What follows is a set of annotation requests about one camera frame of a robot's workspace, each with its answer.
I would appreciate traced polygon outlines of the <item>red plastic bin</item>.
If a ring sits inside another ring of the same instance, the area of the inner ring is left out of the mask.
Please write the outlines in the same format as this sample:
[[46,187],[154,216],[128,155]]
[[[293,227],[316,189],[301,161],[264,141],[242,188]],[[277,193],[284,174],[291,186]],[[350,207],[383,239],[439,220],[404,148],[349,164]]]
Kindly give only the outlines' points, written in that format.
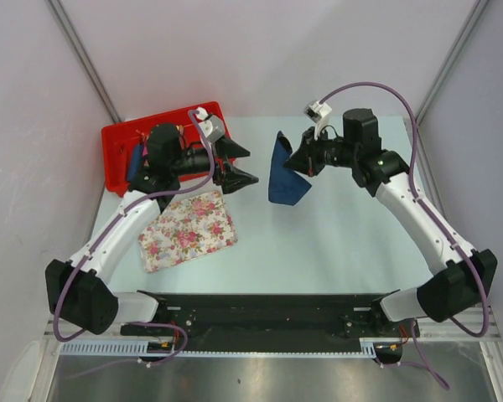
[[101,144],[106,189],[118,197],[123,197],[129,185],[126,176],[131,165],[134,148],[137,144],[144,143],[151,129],[157,124],[181,125],[184,128],[186,143],[198,142],[200,140],[199,134],[188,117],[188,110],[198,107],[218,116],[224,122],[226,136],[231,138],[222,109],[216,101],[207,101],[103,127],[101,129]]

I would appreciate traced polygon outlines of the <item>right aluminium corner post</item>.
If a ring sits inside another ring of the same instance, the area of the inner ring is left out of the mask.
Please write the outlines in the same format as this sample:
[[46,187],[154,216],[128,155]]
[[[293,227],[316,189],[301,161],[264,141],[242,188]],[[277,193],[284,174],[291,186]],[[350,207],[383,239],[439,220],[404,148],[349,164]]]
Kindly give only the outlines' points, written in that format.
[[490,0],[477,0],[474,2],[473,7],[469,11],[468,17],[463,22],[458,35],[454,39],[451,48],[446,54],[446,57],[438,70],[438,73],[424,96],[423,103],[417,110],[416,122],[419,125],[423,123],[425,116],[438,98],[438,95],[447,82],[449,76],[453,73],[456,64],[459,62],[460,56],[464,52],[471,36],[474,34],[474,31],[477,29],[481,19],[485,16],[490,5]]

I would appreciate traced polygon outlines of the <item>aluminium corner post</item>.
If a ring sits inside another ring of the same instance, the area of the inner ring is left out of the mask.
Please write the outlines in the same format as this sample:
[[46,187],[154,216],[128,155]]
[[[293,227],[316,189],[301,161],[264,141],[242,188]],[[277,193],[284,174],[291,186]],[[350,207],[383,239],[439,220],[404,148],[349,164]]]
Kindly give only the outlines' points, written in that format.
[[464,52],[471,36],[474,34],[474,31],[477,29],[481,19],[485,16],[490,5],[490,0],[477,0],[474,2],[473,7],[469,11],[468,17],[463,22],[458,35],[454,39],[451,48],[446,54],[446,57],[438,70],[438,73],[424,96],[423,103],[417,110],[416,122],[419,125],[423,123],[425,116],[438,98],[438,95],[447,82],[449,76],[453,73],[456,64],[459,62],[460,56]]
[[112,123],[122,122],[122,118],[104,85],[95,64],[93,63],[70,15],[60,0],[45,0],[51,16],[59,26],[66,43],[76,57],[82,71],[88,79],[96,97]]

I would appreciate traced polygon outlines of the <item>floral cloth mat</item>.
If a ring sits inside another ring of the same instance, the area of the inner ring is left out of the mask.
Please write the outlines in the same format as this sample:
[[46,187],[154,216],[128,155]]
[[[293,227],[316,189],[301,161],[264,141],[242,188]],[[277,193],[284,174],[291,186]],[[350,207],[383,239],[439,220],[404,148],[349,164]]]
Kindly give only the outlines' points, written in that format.
[[138,236],[147,273],[196,260],[237,241],[231,215],[218,190],[171,203]]

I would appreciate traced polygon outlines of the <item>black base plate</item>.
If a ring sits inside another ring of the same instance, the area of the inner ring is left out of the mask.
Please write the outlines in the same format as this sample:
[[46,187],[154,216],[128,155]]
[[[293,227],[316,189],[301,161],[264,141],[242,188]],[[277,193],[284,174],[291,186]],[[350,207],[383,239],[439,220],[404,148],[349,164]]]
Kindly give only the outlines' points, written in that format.
[[155,293],[153,322],[173,324],[191,337],[209,330],[243,332],[312,330],[348,338],[393,337],[411,319],[388,322],[374,311],[379,294],[177,294]]

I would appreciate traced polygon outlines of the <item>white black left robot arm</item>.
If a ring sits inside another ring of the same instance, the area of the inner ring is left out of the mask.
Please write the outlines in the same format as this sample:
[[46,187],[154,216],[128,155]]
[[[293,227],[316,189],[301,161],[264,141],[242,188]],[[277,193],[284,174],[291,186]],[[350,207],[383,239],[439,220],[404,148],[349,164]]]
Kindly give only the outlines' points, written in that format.
[[136,174],[106,225],[67,261],[52,260],[47,265],[49,310],[54,317],[54,335],[61,342],[68,338],[59,333],[60,320],[95,335],[114,323],[139,322],[152,335],[167,328],[169,315],[160,309],[159,296],[109,289],[117,265],[140,232],[174,196],[185,192],[179,183],[183,176],[204,174],[205,181],[220,186],[224,194],[258,181],[231,164],[231,159],[250,153],[226,135],[221,119],[211,115],[195,127],[200,139],[187,144],[180,126],[156,125],[145,144],[147,153],[140,158]]

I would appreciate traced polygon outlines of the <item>left aluminium corner post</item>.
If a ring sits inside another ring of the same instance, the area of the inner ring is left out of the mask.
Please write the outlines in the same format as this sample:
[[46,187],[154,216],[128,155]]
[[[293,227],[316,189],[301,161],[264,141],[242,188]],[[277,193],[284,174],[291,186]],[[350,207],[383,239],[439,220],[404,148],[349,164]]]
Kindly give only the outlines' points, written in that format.
[[66,43],[76,57],[82,71],[88,79],[96,97],[112,123],[122,122],[122,118],[104,85],[95,64],[93,63],[70,15],[60,0],[45,0],[51,16],[59,26]]

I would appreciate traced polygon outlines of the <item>blue rolled napkin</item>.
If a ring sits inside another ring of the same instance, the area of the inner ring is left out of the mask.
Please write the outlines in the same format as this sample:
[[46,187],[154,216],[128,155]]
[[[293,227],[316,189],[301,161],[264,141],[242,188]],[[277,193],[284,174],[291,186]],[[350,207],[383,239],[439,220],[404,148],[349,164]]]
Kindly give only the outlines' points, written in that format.
[[142,157],[143,157],[143,144],[137,144],[132,149],[132,154],[130,156],[127,168],[126,180],[128,183],[130,183],[137,174],[137,170],[140,167]]

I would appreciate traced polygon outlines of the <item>dark blue paper napkin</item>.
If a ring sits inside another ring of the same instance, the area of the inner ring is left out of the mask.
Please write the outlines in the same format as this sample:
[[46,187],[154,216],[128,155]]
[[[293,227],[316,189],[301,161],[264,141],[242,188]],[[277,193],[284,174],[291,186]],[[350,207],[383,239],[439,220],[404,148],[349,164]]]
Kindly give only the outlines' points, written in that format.
[[289,140],[279,131],[272,151],[267,198],[272,204],[296,205],[312,185],[293,170],[284,167],[293,149]]

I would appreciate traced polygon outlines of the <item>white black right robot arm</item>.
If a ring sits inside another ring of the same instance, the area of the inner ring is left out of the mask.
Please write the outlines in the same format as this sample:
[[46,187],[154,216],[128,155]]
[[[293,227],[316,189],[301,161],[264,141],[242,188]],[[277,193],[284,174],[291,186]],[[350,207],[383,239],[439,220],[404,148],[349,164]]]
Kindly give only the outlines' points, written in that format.
[[372,303],[371,329],[389,336],[409,318],[451,319],[481,302],[489,292],[497,267],[490,250],[477,251],[454,233],[452,226],[410,184],[409,166],[381,145],[379,123],[370,109],[343,115],[343,133],[330,138],[326,131],[331,109],[318,102],[304,113],[313,122],[298,149],[283,166],[309,177],[326,166],[348,168],[357,185],[376,198],[399,221],[427,263],[432,278],[404,291],[394,291]]

